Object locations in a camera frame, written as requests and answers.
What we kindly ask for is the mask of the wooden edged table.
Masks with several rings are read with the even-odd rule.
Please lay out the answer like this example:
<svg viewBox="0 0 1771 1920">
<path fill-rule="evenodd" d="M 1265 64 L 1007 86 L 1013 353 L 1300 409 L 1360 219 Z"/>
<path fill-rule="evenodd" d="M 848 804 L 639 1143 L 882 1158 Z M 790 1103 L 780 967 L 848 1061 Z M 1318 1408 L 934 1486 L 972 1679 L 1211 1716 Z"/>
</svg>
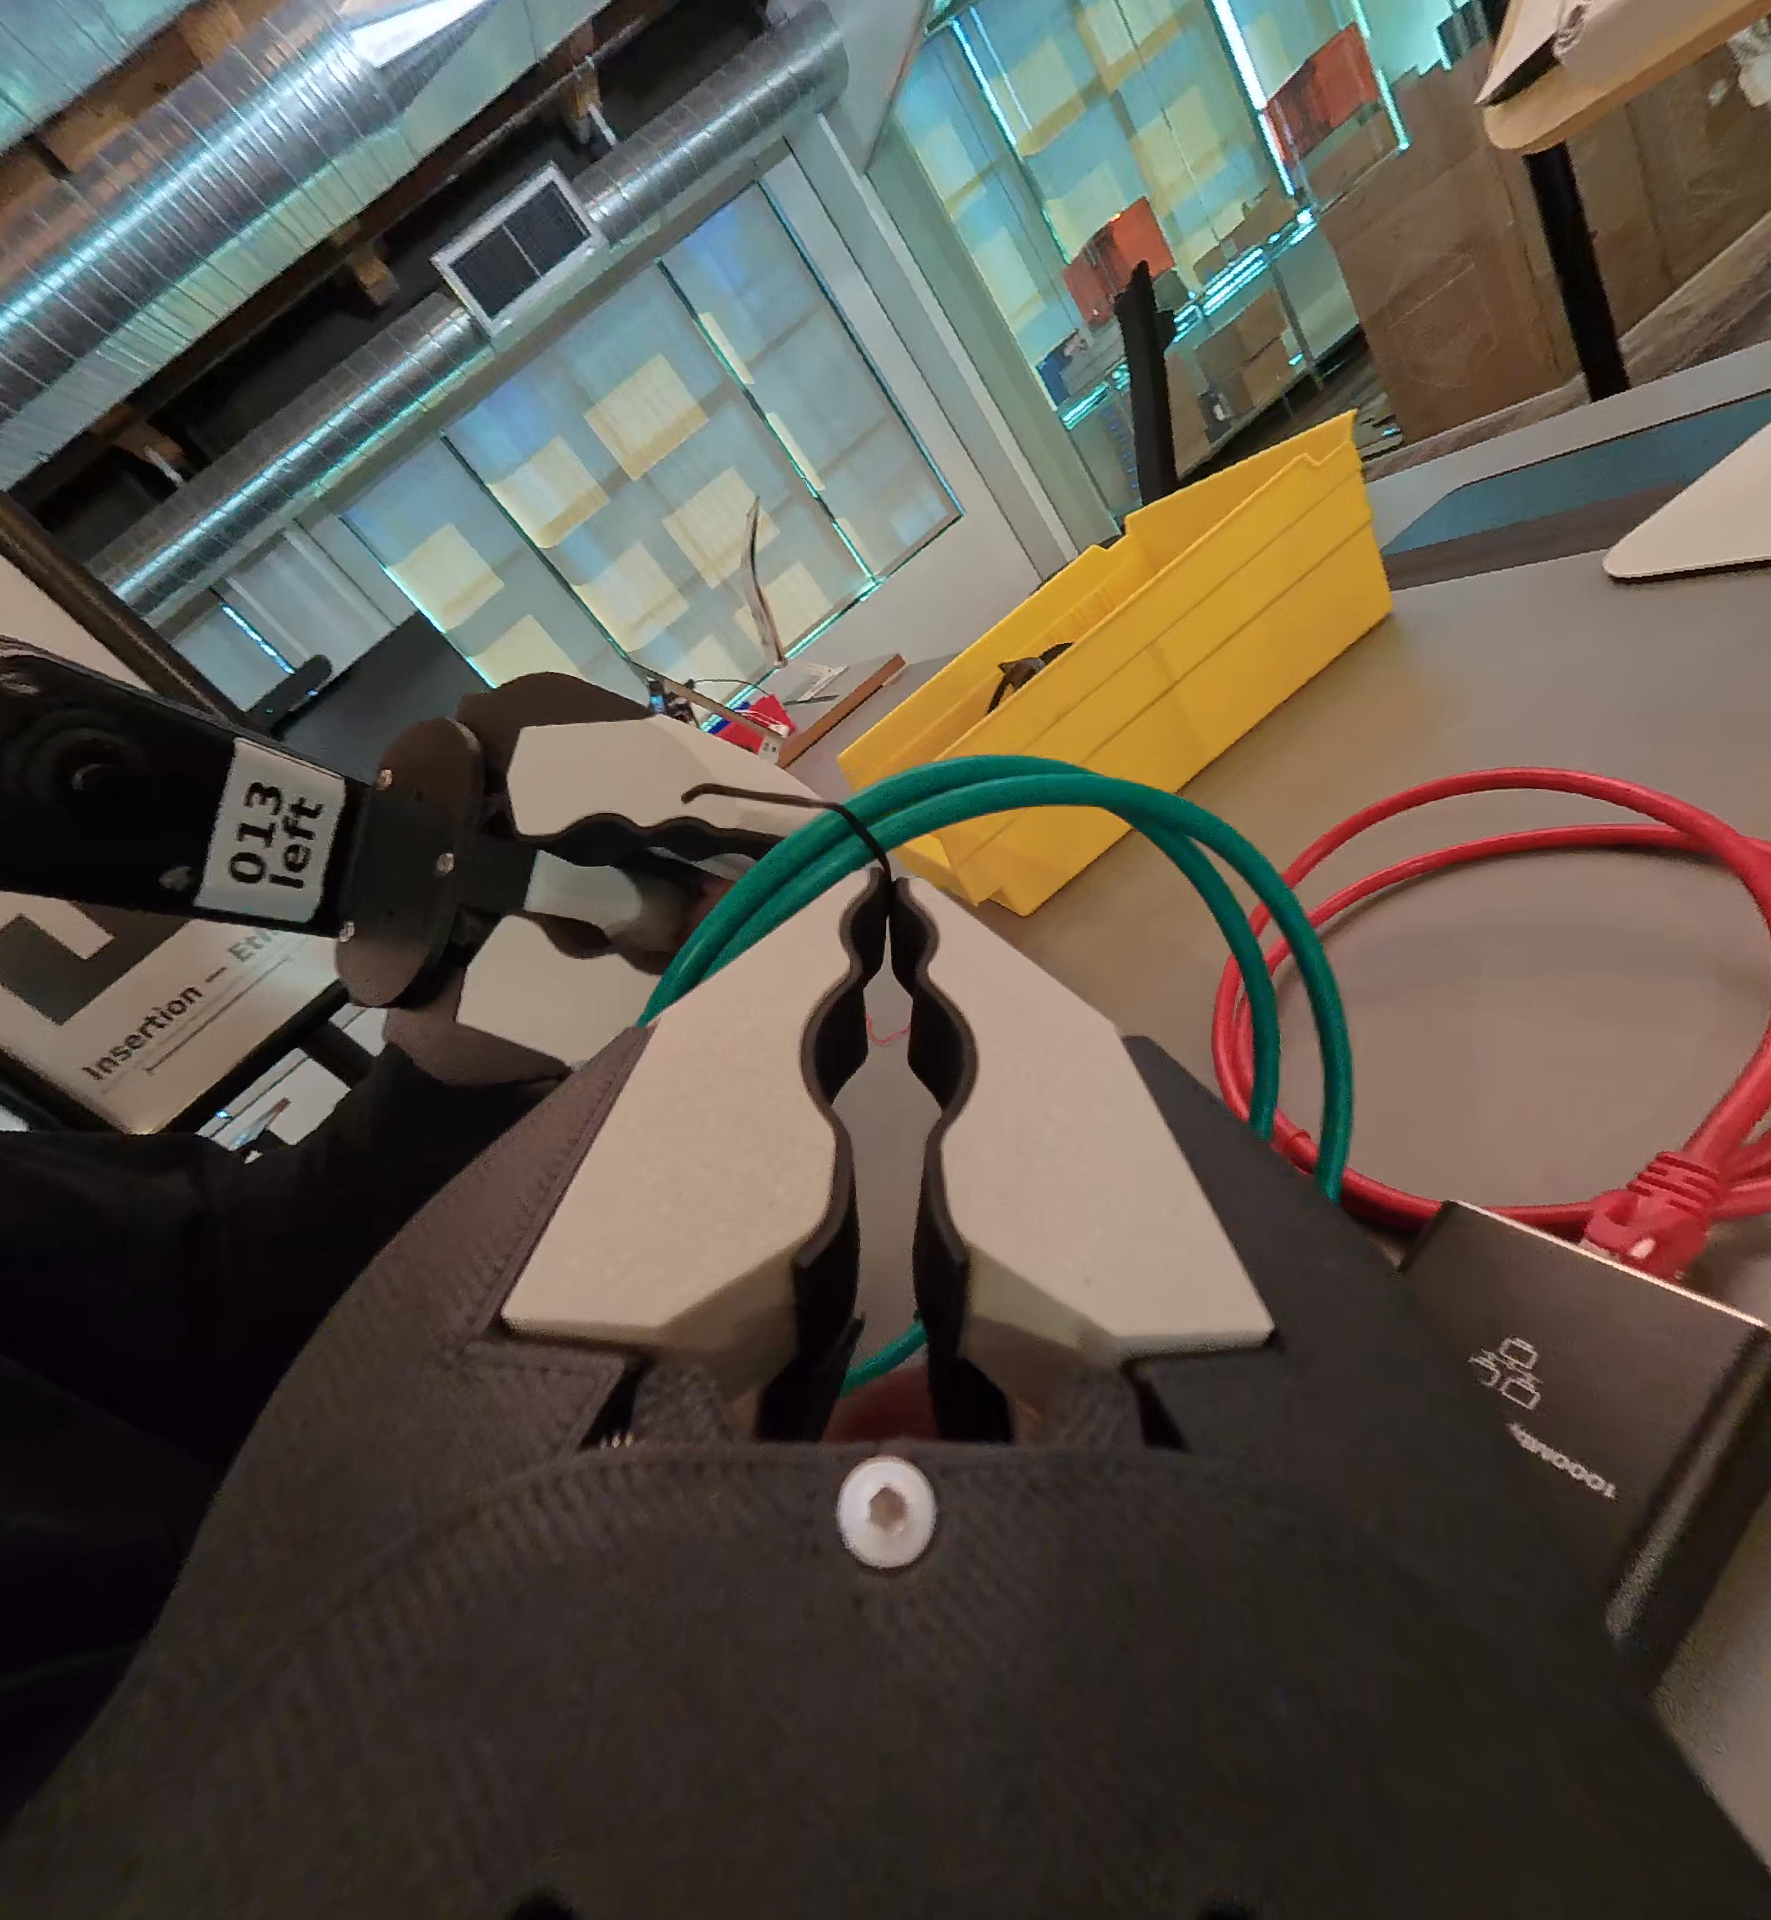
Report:
<svg viewBox="0 0 1771 1920">
<path fill-rule="evenodd" d="M 829 733 L 836 733 L 846 721 L 864 709 L 883 690 L 893 686 L 905 672 L 908 661 L 901 656 L 877 660 L 866 667 L 843 667 L 834 694 L 836 701 L 808 704 L 808 725 L 793 733 L 782 747 L 780 764 L 791 765 L 808 751 L 817 747 Z"/>
</svg>

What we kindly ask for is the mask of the white vent grille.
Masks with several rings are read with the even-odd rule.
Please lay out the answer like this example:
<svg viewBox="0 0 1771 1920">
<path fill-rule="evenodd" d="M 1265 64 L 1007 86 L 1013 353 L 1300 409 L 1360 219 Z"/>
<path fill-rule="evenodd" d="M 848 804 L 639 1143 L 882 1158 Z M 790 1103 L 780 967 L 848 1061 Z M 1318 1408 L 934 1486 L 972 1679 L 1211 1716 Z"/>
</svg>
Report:
<svg viewBox="0 0 1771 1920">
<path fill-rule="evenodd" d="M 607 247 L 588 207 L 546 163 L 433 256 L 470 322 L 494 340 Z"/>
</svg>

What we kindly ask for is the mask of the silver ventilation duct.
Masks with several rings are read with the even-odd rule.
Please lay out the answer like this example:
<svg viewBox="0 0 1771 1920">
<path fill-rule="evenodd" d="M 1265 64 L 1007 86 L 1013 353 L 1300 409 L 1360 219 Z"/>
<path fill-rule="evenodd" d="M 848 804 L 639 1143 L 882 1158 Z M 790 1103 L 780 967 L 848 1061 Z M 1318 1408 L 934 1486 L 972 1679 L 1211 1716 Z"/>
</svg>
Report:
<svg viewBox="0 0 1771 1920">
<path fill-rule="evenodd" d="M 765 4 L 209 4 L 244 29 L 0 205 L 0 488 L 220 330 L 517 83 Z"/>
<path fill-rule="evenodd" d="M 490 352 L 490 332 L 459 302 L 417 302 L 109 540 L 87 572 L 133 612 L 166 616 L 368 462 Z"/>
</svg>

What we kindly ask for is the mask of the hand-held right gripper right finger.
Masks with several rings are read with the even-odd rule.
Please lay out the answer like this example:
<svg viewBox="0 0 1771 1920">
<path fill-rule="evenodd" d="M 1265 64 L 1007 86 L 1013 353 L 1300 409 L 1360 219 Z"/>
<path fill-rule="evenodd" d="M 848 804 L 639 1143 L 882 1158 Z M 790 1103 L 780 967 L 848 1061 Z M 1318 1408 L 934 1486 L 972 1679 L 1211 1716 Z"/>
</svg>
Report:
<svg viewBox="0 0 1771 1920">
<path fill-rule="evenodd" d="M 1271 1318 L 1111 1021 L 926 881 L 893 896 L 937 1107 L 911 1280 L 943 1439 L 1005 1442 L 1085 1374 L 1257 1354 Z"/>
</svg>

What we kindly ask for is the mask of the black office chair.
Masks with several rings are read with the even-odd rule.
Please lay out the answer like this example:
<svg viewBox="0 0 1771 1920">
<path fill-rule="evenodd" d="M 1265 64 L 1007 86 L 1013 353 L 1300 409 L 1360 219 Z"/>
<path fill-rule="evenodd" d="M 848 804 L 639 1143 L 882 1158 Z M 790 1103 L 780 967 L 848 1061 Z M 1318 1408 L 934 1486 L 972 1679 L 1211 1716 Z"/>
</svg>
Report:
<svg viewBox="0 0 1771 1920">
<path fill-rule="evenodd" d="M 1139 500 L 1141 507 L 1151 507 L 1176 492 L 1178 467 L 1164 366 L 1167 349 L 1174 341 L 1174 322 L 1158 305 L 1147 262 L 1132 265 L 1114 301 L 1114 322 L 1128 381 Z"/>
</svg>

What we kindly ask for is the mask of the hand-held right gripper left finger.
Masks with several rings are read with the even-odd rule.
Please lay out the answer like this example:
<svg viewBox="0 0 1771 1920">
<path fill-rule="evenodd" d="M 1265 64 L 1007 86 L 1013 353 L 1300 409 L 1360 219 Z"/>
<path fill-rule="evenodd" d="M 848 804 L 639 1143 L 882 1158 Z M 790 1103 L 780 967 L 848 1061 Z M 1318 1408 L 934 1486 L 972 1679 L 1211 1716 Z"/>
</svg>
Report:
<svg viewBox="0 0 1771 1920">
<path fill-rule="evenodd" d="M 836 881 L 644 1031 L 502 1321 L 691 1366 L 762 1439 L 817 1439 L 861 1330 L 855 1156 L 833 1112 L 864 1060 L 889 880 Z"/>
</svg>

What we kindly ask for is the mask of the yellow plastic bin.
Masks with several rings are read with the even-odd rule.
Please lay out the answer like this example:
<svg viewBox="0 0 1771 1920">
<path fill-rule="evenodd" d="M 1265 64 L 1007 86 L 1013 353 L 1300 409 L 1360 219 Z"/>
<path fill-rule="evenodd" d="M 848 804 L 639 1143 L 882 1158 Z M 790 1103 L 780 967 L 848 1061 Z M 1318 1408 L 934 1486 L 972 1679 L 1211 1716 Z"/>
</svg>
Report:
<svg viewBox="0 0 1771 1920">
<path fill-rule="evenodd" d="M 1354 417 L 1142 507 L 838 758 L 1048 758 L 1180 795 L 1391 612 Z"/>
</svg>

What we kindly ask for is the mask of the person's left forearm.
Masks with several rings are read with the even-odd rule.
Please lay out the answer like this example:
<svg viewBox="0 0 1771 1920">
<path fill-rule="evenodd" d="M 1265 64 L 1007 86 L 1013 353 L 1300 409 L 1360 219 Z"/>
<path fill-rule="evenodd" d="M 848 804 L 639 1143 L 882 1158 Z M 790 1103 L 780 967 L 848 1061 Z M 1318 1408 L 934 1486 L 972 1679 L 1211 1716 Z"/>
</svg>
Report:
<svg viewBox="0 0 1771 1920">
<path fill-rule="evenodd" d="M 257 1161 L 0 1130 L 0 1745 L 122 1668 L 305 1341 L 561 1076 L 447 1082 L 390 1048 Z"/>
</svg>

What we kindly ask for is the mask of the black stand pole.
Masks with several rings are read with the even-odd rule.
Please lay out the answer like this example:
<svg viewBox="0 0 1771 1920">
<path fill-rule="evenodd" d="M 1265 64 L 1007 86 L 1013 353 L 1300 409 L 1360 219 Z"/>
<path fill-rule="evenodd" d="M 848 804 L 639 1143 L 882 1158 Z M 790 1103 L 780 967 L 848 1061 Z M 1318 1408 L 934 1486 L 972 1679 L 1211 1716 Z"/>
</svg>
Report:
<svg viewBox="0 0 1771 1920">
<path fill-rule="evenodd" d="M 1521 163 L 1584 397 L 1624 394 L 1632 381 L 1569 148 L 1524 154 Z"/>
</svg>

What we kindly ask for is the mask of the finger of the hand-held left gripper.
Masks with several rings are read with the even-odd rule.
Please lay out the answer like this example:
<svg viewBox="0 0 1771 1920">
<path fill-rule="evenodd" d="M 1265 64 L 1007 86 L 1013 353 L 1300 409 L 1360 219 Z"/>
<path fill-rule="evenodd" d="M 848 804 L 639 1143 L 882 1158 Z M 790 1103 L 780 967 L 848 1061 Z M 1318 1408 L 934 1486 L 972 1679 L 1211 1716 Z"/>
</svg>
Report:
<svg viewBox="0 0 1771 1920">
<path fill-rule="evenodd" d="M 537 725 L 515 733 L 508 756 L 503 840 L 582 868 L 736 878 L 815 817 L 681 804 L 699 782 L 817 797 L 772 760 L 664 716 Z"/>
<path fill-rule="evenodd" d="M 644 1012 L 705 917 L 705 872 L 538 856 L 527 896 L 464 960 L 453 1004 L 454 1077 L 551 1077 L 584 1068 Z"/>
</svg>

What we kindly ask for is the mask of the black ethernet adapter box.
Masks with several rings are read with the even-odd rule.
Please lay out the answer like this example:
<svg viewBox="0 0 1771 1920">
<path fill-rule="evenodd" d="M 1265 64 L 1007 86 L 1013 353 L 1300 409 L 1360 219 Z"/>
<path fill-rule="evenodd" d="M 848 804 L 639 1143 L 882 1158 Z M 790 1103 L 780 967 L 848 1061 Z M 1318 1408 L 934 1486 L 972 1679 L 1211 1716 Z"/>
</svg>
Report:
<svg viewBox="0 0 1771 1920">
<path fill-rule="evenodd" d="M 1771 1496 L 1771 1327 L 1464 1204 L 1400 1276 L 1653 1690 Z"/>
</svg>

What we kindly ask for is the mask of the curved clear stand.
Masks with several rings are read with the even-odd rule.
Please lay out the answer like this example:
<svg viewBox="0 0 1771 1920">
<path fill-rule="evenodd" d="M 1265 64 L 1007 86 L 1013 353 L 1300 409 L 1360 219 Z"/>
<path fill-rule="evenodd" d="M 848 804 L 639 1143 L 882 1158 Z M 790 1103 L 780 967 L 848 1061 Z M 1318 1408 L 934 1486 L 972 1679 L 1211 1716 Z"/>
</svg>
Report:
<svg viewBox="0 0 1771 1920">
<path fill-rule="evenodd" d="M 814 703 L 828 696 L 840 667 L 815 658 L 814 636 L 843 606 L 829 598 L 806 564 L 791 564 L 767 583 L 759 569 L 759 535 L 765 529 L 759 498 L 747 510 L 736 586 L 743 626 L 752 643 L 747 686 L 772 692 L 782 703 Z"/>
</svg>

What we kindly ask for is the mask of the stack of cardboard boxes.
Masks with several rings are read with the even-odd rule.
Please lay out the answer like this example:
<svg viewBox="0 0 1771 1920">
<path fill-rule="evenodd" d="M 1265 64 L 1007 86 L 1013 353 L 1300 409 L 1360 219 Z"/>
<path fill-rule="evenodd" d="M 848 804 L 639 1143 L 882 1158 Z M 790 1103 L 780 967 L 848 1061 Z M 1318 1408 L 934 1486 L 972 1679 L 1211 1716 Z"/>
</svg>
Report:
<svg viewBox="0 0 1771 1920">
<path fill-rule="evenodd" d="M 1405 446 L 1582 403 L 1521 157 L 1486 139 L 1477 45 L 1395 83 L 1412 142 L 1321 216 Z M 1632 381 L 1710 357 L 1771 297 L 1771 112 L 1710 51 L 1569 144 Z"/>
</svg>

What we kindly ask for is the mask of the framed marker poster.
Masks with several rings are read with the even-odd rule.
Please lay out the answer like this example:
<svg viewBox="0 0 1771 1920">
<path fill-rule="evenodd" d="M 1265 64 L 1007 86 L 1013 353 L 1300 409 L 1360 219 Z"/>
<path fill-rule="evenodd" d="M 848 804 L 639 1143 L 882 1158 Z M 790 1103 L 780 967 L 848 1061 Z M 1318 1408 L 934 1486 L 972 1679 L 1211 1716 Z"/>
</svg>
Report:
<svg viewBox="0 0 1771 1920">
<path fill-rule="evenodd" d="M 0 636 L 257 733 L 3 492 Z M 283 1092 L 293 1130 L 378 1044 L 329 940 L 0 892 L 0 1105 L 33 1122 L 242 1129 Z"/>
</svg>

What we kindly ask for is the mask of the wooden document board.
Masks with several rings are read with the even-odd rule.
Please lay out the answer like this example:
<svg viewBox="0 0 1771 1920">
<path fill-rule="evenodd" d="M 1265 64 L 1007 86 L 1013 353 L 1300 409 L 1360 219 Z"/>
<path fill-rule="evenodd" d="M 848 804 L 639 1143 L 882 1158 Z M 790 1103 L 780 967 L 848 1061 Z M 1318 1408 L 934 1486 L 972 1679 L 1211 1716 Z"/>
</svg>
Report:
<svg viewBox="0 0 1771 1920">
<path fill-rule="evenodd" d="M 1771 3 L 1515 3 L 1477 93 L 1499 152 L 1551 152 L 1739 40 L 1737 86 L 1771 115 Z"/>
</svg>

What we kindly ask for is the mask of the black twist tie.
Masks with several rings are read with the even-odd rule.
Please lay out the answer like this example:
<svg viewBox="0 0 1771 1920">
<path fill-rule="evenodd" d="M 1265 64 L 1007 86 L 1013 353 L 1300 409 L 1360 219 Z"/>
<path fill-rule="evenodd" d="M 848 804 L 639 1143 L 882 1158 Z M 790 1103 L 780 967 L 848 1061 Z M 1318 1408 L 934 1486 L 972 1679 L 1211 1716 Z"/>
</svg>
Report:
<svg viewBox="0 0 1771 1920">
<path fill-rule="evenodd" d="M 883 875 L 886 886 L 891 887 L 893 881 L 897 880 L 893 873 L 893 866 L 891 866 L 891 857 L 887 850 L 882 844 L 882 840 L 872 835 L 870 827 L 863 821 L 863 817 L 850 804 L 822 801 L 808 791 L 804 795 L 804 791 L 776 791 L 776 789 L 765 789 L 765 788 L 738 788 L 738 785 L 727 785 L 720 782 L 694 783 L 681 791 L 679 801 L 681 804 L 688 804 L 688 806 L 699 801 L 723 801 L 723 802 L 738 804 L 741 808 L 747 808 L 747 806 L 780 808 L 782 806 L 782 808 L 791 808 L 791 810 L 808 810 L 815 814 L 836 817 L 848 831 L 850 838 L 855 838 L 870 856 L 870 862 L 877 868 L 877 872 Z"/>
</svg>

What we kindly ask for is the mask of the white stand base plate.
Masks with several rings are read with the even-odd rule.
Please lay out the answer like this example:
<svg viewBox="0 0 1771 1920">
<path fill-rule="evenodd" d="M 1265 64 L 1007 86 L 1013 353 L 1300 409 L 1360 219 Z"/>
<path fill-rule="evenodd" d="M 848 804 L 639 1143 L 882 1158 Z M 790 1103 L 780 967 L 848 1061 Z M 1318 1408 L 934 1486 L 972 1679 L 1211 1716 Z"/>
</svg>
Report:
<svg viewBox="0 0 1771 1920">
<path fill-rule="evenodd" d="M 1771 423 L 1628 533 L 1609 579 L 1649 583 L 1771 565 Z"/>
</svg>

